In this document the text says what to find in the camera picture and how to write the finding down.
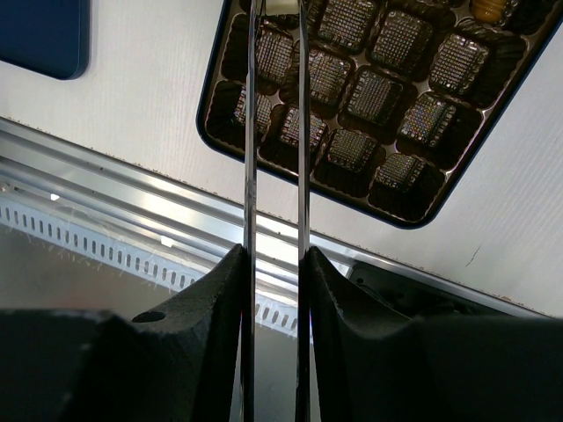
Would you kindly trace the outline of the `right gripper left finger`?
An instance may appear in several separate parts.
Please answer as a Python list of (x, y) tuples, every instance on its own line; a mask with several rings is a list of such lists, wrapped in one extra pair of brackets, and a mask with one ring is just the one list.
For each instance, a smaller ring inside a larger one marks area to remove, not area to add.
[(126, 320), (105, 310), (1, 314), (4, 421), (226, 421), (246, 254)]

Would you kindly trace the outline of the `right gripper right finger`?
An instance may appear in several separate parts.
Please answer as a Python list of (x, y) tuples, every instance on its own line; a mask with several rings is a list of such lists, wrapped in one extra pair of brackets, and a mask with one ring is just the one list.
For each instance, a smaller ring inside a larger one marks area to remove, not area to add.
[(559, 421), (562, 322), (404, 316), (308, 253), (324, 421)]

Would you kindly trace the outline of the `white block chocolate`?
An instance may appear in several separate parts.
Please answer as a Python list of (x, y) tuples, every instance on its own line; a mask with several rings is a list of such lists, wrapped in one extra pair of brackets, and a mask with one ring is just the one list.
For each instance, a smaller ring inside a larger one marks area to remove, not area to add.
[(265, 13), (267, 16), (299, 15), (305, 10), (301, 0), (266, 0)]

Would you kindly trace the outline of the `blue tin chocolate box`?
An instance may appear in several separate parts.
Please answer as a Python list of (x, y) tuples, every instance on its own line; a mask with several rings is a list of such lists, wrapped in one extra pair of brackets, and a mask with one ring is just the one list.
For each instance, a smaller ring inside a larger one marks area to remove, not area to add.
[[(562, 20), (559, 1), (309, 1), (311, 189), (397, 227), (430, 222)], [(196, 118), (245, 153), (249, 17), (259, 17), (258, 166), (298, 173), (299, 17), (227, 1)]]

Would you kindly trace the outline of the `blue tin lid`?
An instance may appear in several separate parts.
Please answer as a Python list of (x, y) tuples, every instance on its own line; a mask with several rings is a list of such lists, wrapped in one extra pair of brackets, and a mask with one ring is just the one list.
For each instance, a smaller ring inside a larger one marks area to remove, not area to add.
[(58, 80), (86, 71), (91, 52), (91, 2), (1, 2), (1, 61)]

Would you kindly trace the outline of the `metal tweezers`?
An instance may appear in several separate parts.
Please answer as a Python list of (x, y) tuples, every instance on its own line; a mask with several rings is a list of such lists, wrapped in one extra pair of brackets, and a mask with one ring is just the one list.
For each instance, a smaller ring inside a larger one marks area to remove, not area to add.
[[(257, 54), (258, 33), (266, 1), (251, 1), (247, 42), (247, 78), (245, 84), (245, 201), (244, 248), (245, 287), (241, 321), (241, 419), (254, 420), (255, 382), (255, 288), (257, 235)], [(306, 281), (307, 254), (310, 249), (310, 167), (311, 167), (311, 76), (307, 11), (299, 17), (298, 69), (298, 299), (296, 357), (296, 421), (311, 419), (310, 386), (310, 288)]]

